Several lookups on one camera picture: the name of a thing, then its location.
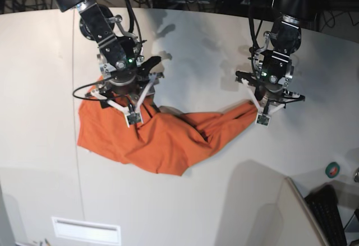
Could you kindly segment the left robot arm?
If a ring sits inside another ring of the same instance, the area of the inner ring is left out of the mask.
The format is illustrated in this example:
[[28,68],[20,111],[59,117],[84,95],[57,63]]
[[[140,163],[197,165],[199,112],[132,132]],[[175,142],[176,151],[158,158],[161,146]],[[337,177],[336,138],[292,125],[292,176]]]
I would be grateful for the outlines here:
[[248,21],[252,39],[251,72],[237,71],[237,81],[254,87],[252,101],[257,108],[256,123],[268,126],[271,116],[288,104],[305,101],[305,96],[288,90],[293,80],[291,55],[302,42],[301,24],[316,19],[321,0],[272,0],[270,9],[277,15],[272,29],[263,33],[264,44],[257,42],[252,5]]

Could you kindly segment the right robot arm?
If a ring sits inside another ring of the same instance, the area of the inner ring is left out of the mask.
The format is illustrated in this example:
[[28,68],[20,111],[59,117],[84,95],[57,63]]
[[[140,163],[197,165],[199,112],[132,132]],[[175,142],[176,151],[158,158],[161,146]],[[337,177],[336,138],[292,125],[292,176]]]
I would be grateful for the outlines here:
[[161,72],[153,68],[161,62],[160,56],[144,58],[144,39],[129,0],[124,0],[130,28],[122,26],[122,16],[114,15],[108,7],[96,0],[55,0],[61,12],[77,9],[82,35],[96,42],[101,78],[98,82],[81,86],[89,89],[82,100],[99,102],[103,109],[115,108],[129,124],[142,122],[141,106],[152,96]]

